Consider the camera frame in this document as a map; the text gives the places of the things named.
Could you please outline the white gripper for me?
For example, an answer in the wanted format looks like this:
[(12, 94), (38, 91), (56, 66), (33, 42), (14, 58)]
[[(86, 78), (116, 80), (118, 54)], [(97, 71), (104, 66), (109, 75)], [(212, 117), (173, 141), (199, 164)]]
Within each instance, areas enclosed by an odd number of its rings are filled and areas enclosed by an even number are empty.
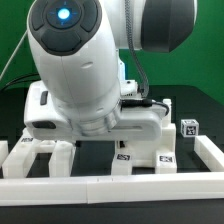
[(62, 110), (55, 108), (52, 94), (42, 81), (38, 81), (28, 90), (24, 123), (30, 135), (39, 140), (117, 141), (118, 126), (125, 120), (122, 100), (108, 116), (72, 122)]

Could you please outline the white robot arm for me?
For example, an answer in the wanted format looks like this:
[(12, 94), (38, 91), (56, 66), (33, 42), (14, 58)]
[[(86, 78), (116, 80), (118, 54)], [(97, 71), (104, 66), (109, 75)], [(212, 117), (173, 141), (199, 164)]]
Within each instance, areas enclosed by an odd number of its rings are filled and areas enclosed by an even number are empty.
[(119, 50), (170, 52), (191, 34), (197, 0), (34, 0), (27, 18), (41, 77), (24, 123), (37, 139), (155, 140), (168, 110), (121, 78)]

